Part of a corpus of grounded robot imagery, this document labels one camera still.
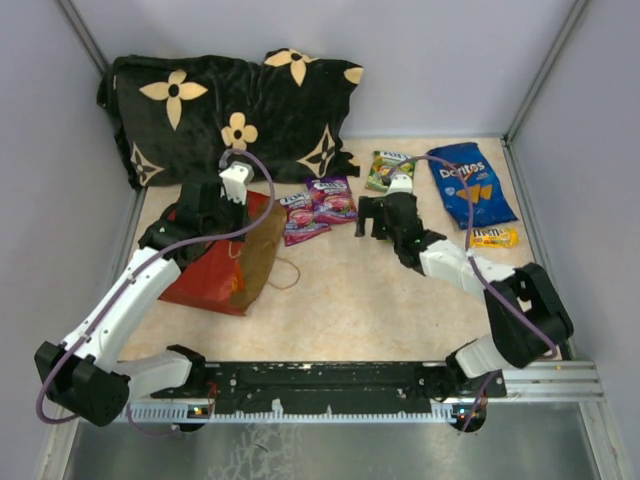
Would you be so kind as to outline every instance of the gray wall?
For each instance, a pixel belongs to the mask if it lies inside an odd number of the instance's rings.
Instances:
[[[553,273],[640,473],[640,2],[592,2],[515,143]]]
[[[0,478],[17,480],[47,433],[33,354],[104,291],[133,197],[99,77],[54,2],[1,2],[0,39]]]
[[[573,0],[74,0],[107,57],[293,47],[365,67],[344,134],[504,133]]]

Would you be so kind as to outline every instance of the red gift bag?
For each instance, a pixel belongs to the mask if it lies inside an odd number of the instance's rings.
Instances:
[[[249,192],[249,217],[258,218],[269,197]],[[287,216],[276,202],[267,219],[244,242],[222,240],[192,263],[161,300],[230,315],[245,315],[269,278]]]

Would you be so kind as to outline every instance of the yellow candy package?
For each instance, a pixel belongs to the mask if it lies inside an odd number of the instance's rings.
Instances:
[[[471,235],[472,247],[515,247],[518,232],[515,228],[474,228]]]

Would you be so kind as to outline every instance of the metal frame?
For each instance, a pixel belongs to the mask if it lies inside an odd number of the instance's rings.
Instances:
[[[78,10],[74,6],[72,0],[54,0],[60,7],[63,16],[68,21],[71,29],[79,39],[80,43],[86,50],[91,61],[94,63],[98,72],[103,73],[108,65],[105,55],[96,43],[93,35],[86,27],[83,19],[79,15]],[[538,222],[535,212],[531,208],[530,198],[527,192],[526,182],[522,175],[522,171],[513,151],[513,140],[522,128],[529,111],[535,104],[536,98],[540,94],[547,78],[553,71],[553,67],[560,57],[563,49],[570,40],[571,35],[579,26],[580,21],[584,18],[587,11],[589,0],[576,0],[559,35],[557,36],[553,47],[551,48],[547,58],[543,62],[538,74],[536,75],[529,92],[518,109],[509,130],[503,138],[503,149],[509,166],[510,174],[513,179],[514,187],[518,197],[518,201],[522,210],[522,219],[529,235],[531,248],[534,257],[538,263],[544,266],[553,279],[553,273],[550,268],[548,256],[545,246],[540,238],[538,231]],[[140,215],[142,205],[144,203],[144,192],[139,192],[135,203],[129,214],[130,224],[126,235],[122,239],[122,255],[119,261],[114,265],[110,272],[115,279],[124,268],[129,254],[129,246],[133,240],[136,230],[137,219]],[[630,469],[626,460],[622,456],[623,448],[618,439],[614,422],[611,418],[609,406],[605,400],[602,387],[600,385],[595,366],[592,362],[583,361],[560,361],[560,362],[538,362],[524,370],[505,370],[504,379],[507,386],[507,397],[492,398],[491,403],[499,402],[578,402],[583,415],[586,434],[588,436],[591,448],[596,459],[596,464],[602,478],[606,479],[630,479]],[[456,403],[468,403],[471,398],[455,398],[449,399],[443,404],[433,404],[433,415],[427,416],[407,416],[402,420],[407,422],[441,422],[449,421],[451,408]],[[187,401],[177,400],[151,400],[144,403],[136,403],[133,405],[133,416],[136,421],[171,421],[175,416],[183,415],[184,409],[189,408],[194,402],[202,402],[203,399],[188,399]],[[152,409],[154,418],[147,417],[145,409]],[[62,408],[58,408],[56,416],[64,416],[65,412]],[[322,418],[311,418],[304,416],[287,416],[281,412],[269,415],[255,416],[234,415],[221,418],[213,415],[210,422],[246,422],[246,421],[277,421],[277,422],[297,422],[297,421],[322,421],[324,422],[384,422],[389,418],[378,415],[371,417],[364,416],[337,416],[327,415]],[[394,417],[393,421],[398,421],[400,417]],[[56,479],[62,478],[69,459],[71,447],[76,434],[78,421],[68,424],[54,426],[50,429],[49,438],[46,444],[44,456],[40,462],[37,479]]]
[[[425,367],[442,367],[444,362],[423,362]],[[507,394],[489,397],[489,403],[599,403],[604,393],[593,362],[535,362],[524,370],[503,370]],[[279,402],[271,412],[216,414],[189,417],[195,408],[207,407],[206,398],[145,399],[131,404],[137,423],[454,423],[454,407],[473,403],[474,397],[451,397],[431,402],[431,413],[400,414],[285,414]],[[127,422],[122,413],[116,422]]]

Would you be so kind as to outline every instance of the pillow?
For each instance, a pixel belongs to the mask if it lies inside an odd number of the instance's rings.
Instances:
[[[362,71],[355,63],[292,49],[269,52],[260,65],[211,55],[128,56],[107,69],[98,104],[116,121],[116,143],[133,186],[217,173],[230,147],[255,154],[275,181],[301,183],[359,175],[339,134]]]

